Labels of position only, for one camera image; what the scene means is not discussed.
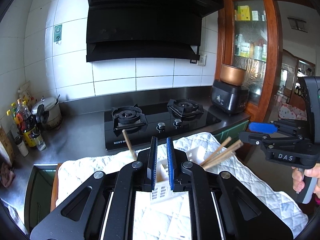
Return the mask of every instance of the spice jar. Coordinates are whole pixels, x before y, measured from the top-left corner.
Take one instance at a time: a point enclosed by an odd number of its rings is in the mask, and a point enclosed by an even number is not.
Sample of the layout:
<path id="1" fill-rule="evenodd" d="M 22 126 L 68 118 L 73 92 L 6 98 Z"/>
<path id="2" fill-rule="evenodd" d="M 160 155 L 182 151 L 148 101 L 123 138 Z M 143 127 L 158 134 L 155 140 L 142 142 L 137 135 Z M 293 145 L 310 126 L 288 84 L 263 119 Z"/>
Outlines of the spice jar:
<path id="1" fill-rule="evenodd" d="M 21 152 L 22 156 L 23 157 L 26 157 L 29 153 L 23 139 L 22 139 L 22 136 L 17 136 L 15 139 L 14 139 L 16 145 L 18 146 L 19 148 L 19 151 Z"/>
<path id="2" fill-rule="evenodd" d="M 32 138 L 34 139 L 36 146 L 38 148 L 39 151 L 44 150 L 44 148 L 46 147 L 45 142 L 41 136 L 40 130 L 38 128 L 35 128 L 32 131 Z"/>

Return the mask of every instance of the chopsticks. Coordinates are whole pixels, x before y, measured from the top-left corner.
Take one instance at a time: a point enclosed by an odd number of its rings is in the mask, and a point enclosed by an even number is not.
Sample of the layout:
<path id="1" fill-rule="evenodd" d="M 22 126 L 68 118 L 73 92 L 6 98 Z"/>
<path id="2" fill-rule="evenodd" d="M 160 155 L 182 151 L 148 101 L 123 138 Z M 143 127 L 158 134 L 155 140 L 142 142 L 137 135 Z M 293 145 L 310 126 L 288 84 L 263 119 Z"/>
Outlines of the chopsticks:
<path id="1" fill-rule="evenodd" d="M 227 139 L 221 143 L 218 149 L 216 149 L 213 153 L 210 154 L 210 156 L 200 163 L 200 166 L 204 166 L 206 163 L 208 163 L 218 152 L 222 150 L 223 147 L 225 147 L 229 142 L 231 141 L 231 137 L 229 136 Z"/>
<path id="2" fill-rule="evenodd" d="M 243 146 L 243 142 L 241 140 L 237 140 L 235 143 L 233 143 L 231 146 L 229 146 L 225 151 L 223 151 L 222 153 L 220 153 L 218 155 L 215 155 L 213 158 L 211 158 L 205 164 L 201 163 L 200 165 L 202 166 L 202 168 L 204 168 L 204 170 L 207 170 L 207 169 L 209 169 L 209 168 L 211 168 L 213 166 L 216 166 L 219 163 L 221 163 L 221 162 L 227 160 L 228 158 L 230 158 L 231 156 L 233 156 L 234 155 L 234 151 L 239 149 L 241 146 Z"/>
<path id="3" fill-rule="evenodd" d="M 122 134 L 124 136 L 125 142 L 127 143 L 127 147 L 132 155 L 132 158 L 136 161 L 137 160 L 136 152 L 132 149 L 131 142 L 129 140 L 127 131 L 125 129 L 123 129 Z"/>

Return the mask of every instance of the white quilted cloth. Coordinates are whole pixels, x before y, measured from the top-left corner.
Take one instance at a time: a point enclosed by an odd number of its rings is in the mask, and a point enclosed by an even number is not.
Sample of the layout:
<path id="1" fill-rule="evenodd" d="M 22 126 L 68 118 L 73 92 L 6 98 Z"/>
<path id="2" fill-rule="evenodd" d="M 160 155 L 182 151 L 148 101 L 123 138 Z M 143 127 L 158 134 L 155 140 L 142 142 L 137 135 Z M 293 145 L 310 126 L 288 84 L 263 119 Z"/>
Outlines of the white quilted cloth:
<path id="1" fill-rule="evenodd" d="M 198 146 L 206 150 L 206 157 L 220 144 L 210 133 L 199 133 L 173 142 L 174 148 L 189 151 Z M 158 160 L 166 159 L 166 145 L 158 146 Z M 88 157 L 67 161 L 59 169 L 59 190 L 57 205 L 66 199 L 95 171 L 112 173 L 132 162 L 129 151 L 104 157 Z M 308 222 L 297 204 L 284 192 L 274 192 L 271 187 L 254 175 L 249 168 L 232 157 L 211 168 L 218 174 L 229 171 L 270 208 L 292 230 L 296 237 Z M 165 202 L 150 205 L 150 193 L 137 192 L 134 225 L 134 240 L 190 240 L 190 209 L 188 194 L 177 196 Z"/>

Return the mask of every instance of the pressure cooker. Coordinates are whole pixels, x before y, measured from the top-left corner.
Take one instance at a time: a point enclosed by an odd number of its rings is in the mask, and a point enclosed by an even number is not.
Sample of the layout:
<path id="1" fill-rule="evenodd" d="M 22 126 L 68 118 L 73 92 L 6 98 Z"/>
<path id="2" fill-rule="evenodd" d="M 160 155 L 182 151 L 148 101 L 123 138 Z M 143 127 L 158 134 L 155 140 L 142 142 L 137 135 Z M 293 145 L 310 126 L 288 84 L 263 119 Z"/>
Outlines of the pressure cooker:
<path id="1" fill-rule="evenodd" d="M 42 97 L 32 108 L 32 114 L 36 116 L 37 123 L 41 123 L 43 129 L 50 130 L 62 122 L 62 115 L 59 107 L 59 97 Z"/>

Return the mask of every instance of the black glass cooktop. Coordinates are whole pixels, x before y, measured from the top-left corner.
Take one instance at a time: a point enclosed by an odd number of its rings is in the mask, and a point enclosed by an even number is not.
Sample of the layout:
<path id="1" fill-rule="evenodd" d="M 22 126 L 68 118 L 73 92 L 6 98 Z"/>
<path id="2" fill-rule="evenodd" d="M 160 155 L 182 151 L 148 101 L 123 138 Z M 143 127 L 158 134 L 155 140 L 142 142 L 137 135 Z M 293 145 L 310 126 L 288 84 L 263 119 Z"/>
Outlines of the black glass cooktop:
<path id="1" fill-rule="evenodd" d="M 131 144 L 138 145 L 150 142 L 152 136 L 163 139 L 221 122 L 201 105 L 194 115 L 189 114 L 181 116 L 168 103 L 113 108 L 104 113 L 106 149 L 127 147 L 122 129 L 126 129 Z"/>

